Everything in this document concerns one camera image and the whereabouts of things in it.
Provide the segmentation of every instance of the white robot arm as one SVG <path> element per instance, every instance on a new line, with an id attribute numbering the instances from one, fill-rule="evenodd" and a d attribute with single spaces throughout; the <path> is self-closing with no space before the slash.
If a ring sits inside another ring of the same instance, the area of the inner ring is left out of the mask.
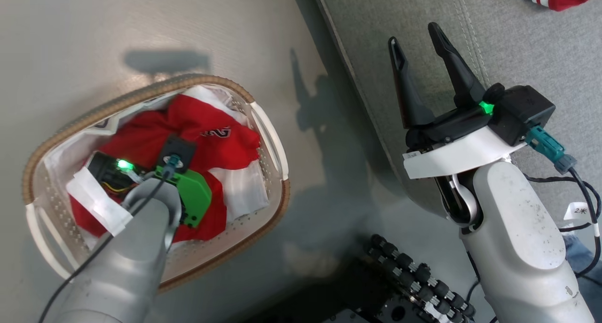
<path id="1" fill-rule="evenodd" d="M 501 323 L 593 323 L 559 229 L 509 162 L 512 152 L 528 144 L 561 173 L 576 174 L 575 160 L 542 130 L 555 106 L 529 86 L 506 90 L 498 83 L 485 90 L 439 26 L 430 23 L 428 31 L 447 66 L 457 108 L 434 117 L 415 89 L 400 45 L 390 38 L 408 130 L 404 168 L 409 178 L 436 180 L 447 218 L 460 228 Z"/>

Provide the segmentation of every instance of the jeans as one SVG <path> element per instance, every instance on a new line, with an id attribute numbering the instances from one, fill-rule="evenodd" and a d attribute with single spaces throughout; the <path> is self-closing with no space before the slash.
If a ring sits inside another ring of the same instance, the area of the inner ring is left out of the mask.
<path id="1" fill-rule="evenodd" d="M 592 252 L 585 248 L 575 235 L 564 235 L 563 238 L 566 246 L 566 260 L 570 267 L 575 271 L 585 269 L 594 258 Z M 587 276 L 602 283 L 602 263 L 598 263 Z M 602 322 L 602 287 L 585 278 L 578 278 L 578 283 L 581 295 L 595 321 Z"/>

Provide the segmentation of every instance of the green bracket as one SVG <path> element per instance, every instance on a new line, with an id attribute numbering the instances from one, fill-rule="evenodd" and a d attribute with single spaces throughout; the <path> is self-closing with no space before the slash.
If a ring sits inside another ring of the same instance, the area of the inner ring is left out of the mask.
<path id="1" fill-rule="evenodd" d="M 157 166 L 155 176 L 161 178 L 163 167 Z M 203 175 L 196 171 L 187 170 L 185 173 L 175 173 L 169 180 L 178 189 L 182 198 L 183 209 L 181 221 L 189 228 L 196 228 L 211 204 L 211 188 L 205 181 Z"/>

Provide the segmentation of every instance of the printed logo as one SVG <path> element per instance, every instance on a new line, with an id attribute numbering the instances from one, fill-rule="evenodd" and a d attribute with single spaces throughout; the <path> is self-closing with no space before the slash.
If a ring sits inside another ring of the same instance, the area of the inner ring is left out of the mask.
<path id="1" fill-rule="evenodd" d="M 208 132 L 203 132 L 200 135 L 201 136 L 217 136 L 217 137 L 221 137 L 224 139 L 226 137 L 230 137 L 230 132 L 232 132 L 232 129 L 230 129 L 230 127 L 227 126 L 226 128 L 209 130 Z"/>

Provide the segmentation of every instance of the red clothing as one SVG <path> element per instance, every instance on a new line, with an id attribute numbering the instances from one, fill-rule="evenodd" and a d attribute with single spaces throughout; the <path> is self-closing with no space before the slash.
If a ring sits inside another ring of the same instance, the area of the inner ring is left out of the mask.
<path id="1" fill-rule="evenodd" d="M 99 151 L 146 168 L 154 168 L 170 134 L 197 143 L 190 168 L 201 173 L 213 194 L 211 205 L 197 228 L 181 225 L 174 242 L 208 240 L 226 228 L 222 184 L 207 171 L 213 167 L 243 169 L 259 158 L 260 135 L 211 105 L 185 95 L 176 96 L 167 110 L 144 111 L 122 126 Z M 106 229 L 75 199 L 73 217 L 78 225 L 100 236 Z"/>

